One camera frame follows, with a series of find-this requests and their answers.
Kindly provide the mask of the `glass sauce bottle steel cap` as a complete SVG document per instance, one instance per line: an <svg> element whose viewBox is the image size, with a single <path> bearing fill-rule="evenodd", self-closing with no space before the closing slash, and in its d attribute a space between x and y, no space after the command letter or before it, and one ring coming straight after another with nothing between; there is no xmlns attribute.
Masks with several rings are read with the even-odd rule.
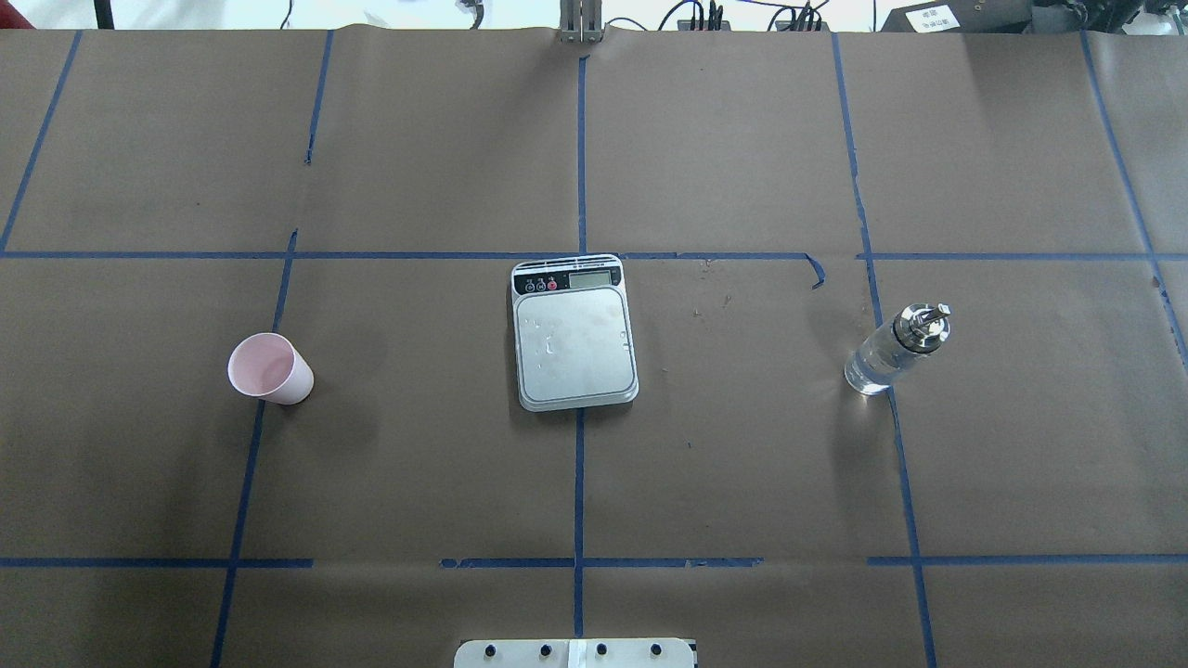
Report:
<svg viewBox="0 0 1188 668"><path fill-rule="evenodd" d="M843 367L845 380L864 396L886 391L950 338L952 316L952 307L943 302L903 308L849 355Z"/></svg>

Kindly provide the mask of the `pink plastic cup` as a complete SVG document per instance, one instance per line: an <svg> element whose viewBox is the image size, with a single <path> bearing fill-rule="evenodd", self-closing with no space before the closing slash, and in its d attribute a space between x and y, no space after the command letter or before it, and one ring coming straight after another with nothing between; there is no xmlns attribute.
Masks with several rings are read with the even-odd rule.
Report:
<svg viewBox="0 0 1188 668"><path fill-rule="evenodd" d="M312 392L315 374L286 338L271 330L239 342L226 360L226 377L238 393L272 403L297 405Z"/></svg>

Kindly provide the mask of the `silver digital kitchen scale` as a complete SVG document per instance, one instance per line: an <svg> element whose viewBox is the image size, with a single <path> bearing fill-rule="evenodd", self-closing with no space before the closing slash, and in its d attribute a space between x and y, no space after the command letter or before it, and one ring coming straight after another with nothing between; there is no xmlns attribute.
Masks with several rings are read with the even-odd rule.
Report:
<svg viewBox="0 0 1188 668"><path fill-rule="evenodd" d="M530 412L627 405L639 392L621 259L590 254L510 270L519 403Z"/></svg>

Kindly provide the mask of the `brown paper table cover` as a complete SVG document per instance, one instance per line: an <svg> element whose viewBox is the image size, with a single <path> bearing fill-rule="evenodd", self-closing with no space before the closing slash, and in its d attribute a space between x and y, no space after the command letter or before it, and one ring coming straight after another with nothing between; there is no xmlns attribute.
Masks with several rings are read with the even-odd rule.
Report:
<svg viewBox="0 0 1188 668"><path fill-rule="evenodd" d="M5 667L1183 667L1184 38L4 32Z"/></svg>

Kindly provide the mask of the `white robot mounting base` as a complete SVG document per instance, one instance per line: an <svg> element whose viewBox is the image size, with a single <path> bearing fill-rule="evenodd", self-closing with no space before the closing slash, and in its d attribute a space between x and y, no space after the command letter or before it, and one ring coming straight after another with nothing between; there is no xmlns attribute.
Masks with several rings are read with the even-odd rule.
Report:
<svg viewBox="0 0 1188 668"><path fill-rule="evenodd" d="M454 667L697 667L694 641L678 637L475 639Z"/></svg>

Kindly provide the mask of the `aluminium frame post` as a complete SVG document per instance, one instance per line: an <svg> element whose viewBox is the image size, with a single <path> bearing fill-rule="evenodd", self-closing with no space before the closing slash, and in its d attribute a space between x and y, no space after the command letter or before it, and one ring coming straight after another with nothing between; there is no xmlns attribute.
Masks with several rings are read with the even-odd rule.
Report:
<svg viewBox="0 0 1188 668"><path fill-rule="evenodd" d="M560 42L596 44L604 39L605 21L601 0L560 1Z"/></svg>

